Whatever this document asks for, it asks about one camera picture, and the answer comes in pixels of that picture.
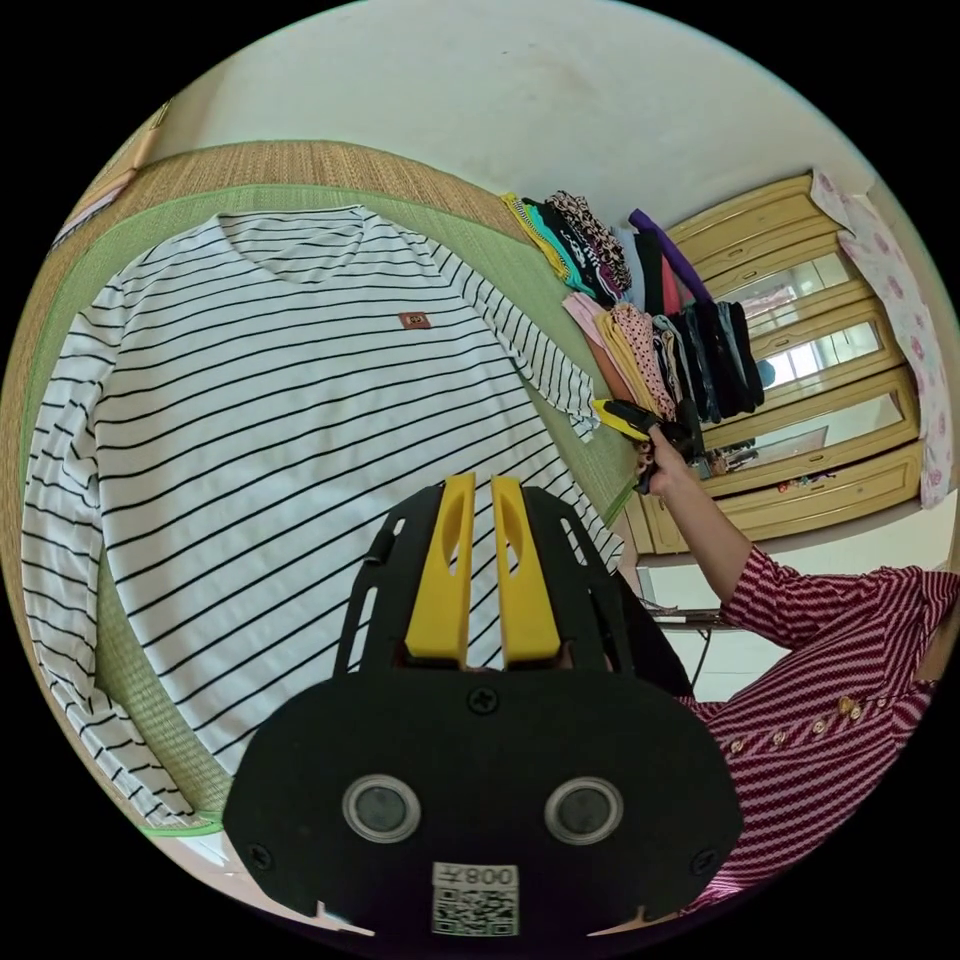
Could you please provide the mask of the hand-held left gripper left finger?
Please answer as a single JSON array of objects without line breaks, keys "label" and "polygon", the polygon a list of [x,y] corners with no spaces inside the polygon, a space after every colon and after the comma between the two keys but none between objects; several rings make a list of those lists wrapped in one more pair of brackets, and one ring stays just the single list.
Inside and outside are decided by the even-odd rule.
[{"label": "hand-held left gripper left finger", "polygon": [[471,604],[475,475],[453,475],[441,489],[405,636],[409,658],[466,664]]}]

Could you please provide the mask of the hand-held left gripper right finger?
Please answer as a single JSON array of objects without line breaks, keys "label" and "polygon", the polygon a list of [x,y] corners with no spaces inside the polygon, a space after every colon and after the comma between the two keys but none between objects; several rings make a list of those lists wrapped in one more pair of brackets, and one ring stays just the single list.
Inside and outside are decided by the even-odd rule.
[{"label": "hand-held left gripper right finger", "polygon": [[491,482],[502,660],[532,666],[556,659],[561,640],[520,483]]}]

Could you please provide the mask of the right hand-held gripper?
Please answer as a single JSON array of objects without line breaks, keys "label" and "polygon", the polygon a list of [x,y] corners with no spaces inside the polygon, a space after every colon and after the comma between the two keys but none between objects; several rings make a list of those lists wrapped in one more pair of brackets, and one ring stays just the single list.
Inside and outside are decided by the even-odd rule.
[{"label": "right hand-held gripper", "polygon": [[699,426],[665,420],[656,413],[638,405],[617,399],[595,399],[594,411],[600,422],[627,439],[637,452],[652,452],[649,436],[651,427],[658,428],[669,444],[692,465],[704,452]]}]

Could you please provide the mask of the person's right hand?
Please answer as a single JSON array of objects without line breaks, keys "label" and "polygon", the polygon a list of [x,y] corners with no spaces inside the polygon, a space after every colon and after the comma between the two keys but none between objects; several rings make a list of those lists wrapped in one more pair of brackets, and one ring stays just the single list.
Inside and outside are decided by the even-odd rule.
[{"label": "person's right hand", "polygon": [[678,483],[691,479],[690,469],[658,428],[651,427],[649,436],[652,452],[637,452],[635,490],[643,495],[665,495]]}]

